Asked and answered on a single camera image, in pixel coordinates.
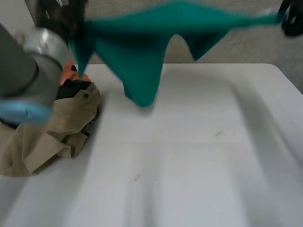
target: teal cloth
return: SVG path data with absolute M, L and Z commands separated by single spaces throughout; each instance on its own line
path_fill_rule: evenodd
M 125 95 L 138 106 L 148 107 L 156 97 L 165 50 L 173 35 L 184 38 L 196 61 L 232 29 L 274 25 L 281 20 L 277 14 L 252 17 L 202 4 L 173 2 L 126 16 L 88 21 L 84 36 L 72 41 L 71 47 L 80 75 L 96 52 L 120 78 Z

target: gray metal cylinder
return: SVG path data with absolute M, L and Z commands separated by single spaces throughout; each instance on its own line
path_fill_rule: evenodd
M 36 63 L 1 24 L 0 45 L 0 96 L 13 96 L 35 79 Z

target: khaki fabric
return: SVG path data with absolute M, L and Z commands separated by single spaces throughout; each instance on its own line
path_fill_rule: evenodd
M 98 90 L 80 90 L 54 102 L 46 126 L 21 124 L 14 130 L 0 123 L 0 175 L 30 176 L 54 156 L 75 158 L 87 138 L 81 130 L 95 118 L 100 102 Z

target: gray carpet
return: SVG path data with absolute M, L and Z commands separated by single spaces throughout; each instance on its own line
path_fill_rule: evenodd
M 86 15 L 87 17 L 121 15 L 164 2 L 168 0 L 89 0 Z M 228 10 L 258 13 L 268 8 L 277 11 L 282 0 L 200 0 L 199 2 Z M 26 3 L 35 19 L 33 9 L 36 0 L 26 0 Z M 166 51 L 165 62 L 193 62 L 188 47 L 181 37 L 172 38 Z M 278 26 L 232 31 L 199 62 L 274 64 L 303 92 L 303 36 L 287 39 Z M 94 56 L 90 63 L 99 64 L 102 60 Z

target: white table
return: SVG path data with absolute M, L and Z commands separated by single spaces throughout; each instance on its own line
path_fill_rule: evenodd
M 75 160 L 0 178 L 4 227 L 302 227 L 303 96 L 269 64 L 167 64 L 154 108 L 104 65 Z

